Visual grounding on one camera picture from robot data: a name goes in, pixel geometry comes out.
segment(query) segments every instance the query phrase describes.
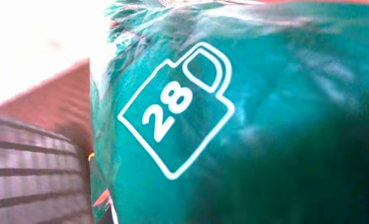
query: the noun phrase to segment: white printed icon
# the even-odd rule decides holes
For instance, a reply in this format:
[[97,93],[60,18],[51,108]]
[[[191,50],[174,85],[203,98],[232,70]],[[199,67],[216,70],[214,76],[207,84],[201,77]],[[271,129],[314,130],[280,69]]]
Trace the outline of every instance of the white printed icon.
[[[202,54],[206,58],[211,61],[216,69],[216,78],[212,85],[207,85],[203,81],[199,80],[195,77],[188,69],[188,64],[191,62],[198,54]],[[224,74],[223,74],[223,66],[219,59],[223,62],[224,65]],[[219,87],[222,79],[223,83],[220,85],[220,88],[216,91],[215,97],[218,101],[222,102],[227,107],[227,112],[221,118],[221,120],[212,128],[212,130],[205,136],[196,150],[190,155],[190,157],[176,170],[170,171],[166,164],[162,161],[162,159],[158,156],[156,151],[147,143],[147,141],[139,134],[139,132],[134,128],[134,126],[123,116],[125,112],[132,105],[133,101],[138,97],[140,92],[147,86],[147,84],[157,75],[158,71],[164,67],[165,65],[170,66],[171,68],[176,68],[181,63],[182,71],[184,75],[194,84],[199,86],[201,89],[205,90],[208,93],[214,93],[216,89]],[[120,120],[133,134],[133,136],[140,142],[140,144],[145,148],[145,150],[150,154],[150,156],[154,159],[156,164],[159,166],[163,174],[170,180],[175,180],[179,178],[183,172],[185,172],[198,158],[201,152],[206,148],[208,143],[215,137],[215,135],[222,129],[222,127],[226,124],[226,122],[231,118],[235,111],[234,104],[227,98],[223,96],[225,90],[231,81],[231,63],[229,59],[220,52],[215,47],[211,46],[206,42],[197,43],[193,46],[188,52],[186,52],[178,61],[172,62],[170,59],[165,59],[160,65],[158,65],[152,74],[147,78],[147,80],[140,86],[140,88],[134,93],[134,95],[130,98],[129,102],[123,107],[123,109],[119,112],[118,120]],[[183,100],[180,103],[177,103],[179,97],[182,97]],[[162,93],[161,93],[161,102],[168,106],[169,111],[173,114],[180,115],[184,112],[192,101],[192,91],[186,86],[181,86],[179,82],[172,81],[168,83]],[[175,118],[169,116],[165,121],[163,121],[163,110],[160,105],[153,104],[149,106],[143,116],[142,116],[142,124],[148,125],[150,116],[155,115],[155,127],[154,127],[154,139],[156,142],[160,142],[163,137],[169,132],[170,128],[175,123]]]

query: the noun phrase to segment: teal plastic wrap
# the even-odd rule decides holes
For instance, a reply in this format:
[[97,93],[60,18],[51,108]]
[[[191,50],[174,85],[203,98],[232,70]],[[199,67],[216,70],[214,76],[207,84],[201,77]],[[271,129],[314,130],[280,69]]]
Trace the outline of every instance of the teal plastic wrap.
[[369,6],[105,16],[91,115],[120,224],[369,223]]
[[110,192],[108,191],[100,170],[94,159],[89,160],[90,164],[90,183],[91,183],[91,206],[95,218],[95,223],[105,215],[110,208]]

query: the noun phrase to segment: number 28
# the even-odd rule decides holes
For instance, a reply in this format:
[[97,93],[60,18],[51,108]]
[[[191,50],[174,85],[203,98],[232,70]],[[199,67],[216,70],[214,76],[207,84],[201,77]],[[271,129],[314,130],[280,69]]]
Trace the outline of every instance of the number 28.
[[[161,101],[168,106],[170,112],[179,114],[190,106],[192,101],[192,91],[187,87],[181,87],[180,83],[177,81],[172,81],[162,90]],[[152,114],[155,115],[154,139],[156,142],[160,142],[174,124],[175,119],[172,116],[169,116],[165,121],[163,121],[164,111],[162,110],[162,107],[158,104],[154,104],[145,110],[142,116],[142,124],[148,124],[149,118]]]

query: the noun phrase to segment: green plastic bag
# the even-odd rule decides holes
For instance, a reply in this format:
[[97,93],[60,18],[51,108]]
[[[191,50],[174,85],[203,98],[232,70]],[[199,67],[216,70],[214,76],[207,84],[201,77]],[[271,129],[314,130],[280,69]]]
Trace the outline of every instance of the green plastic bag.
[[94,159],[89,159],[90,183],[91,183],[91,206],[96,223],[103,217],[110,207],[109,196],[105,178],[103,178]]
[[369,6],[120,0],[91,61],[122,223],[369,223]]

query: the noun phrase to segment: red brick wall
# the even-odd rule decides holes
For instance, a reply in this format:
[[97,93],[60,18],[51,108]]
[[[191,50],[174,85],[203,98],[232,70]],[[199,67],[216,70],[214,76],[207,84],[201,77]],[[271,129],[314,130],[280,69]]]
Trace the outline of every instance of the red brick wall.
[[4,103],[0,113],[61,133],[89,154],[93,151],[89,88],[89,61],[84,60]]

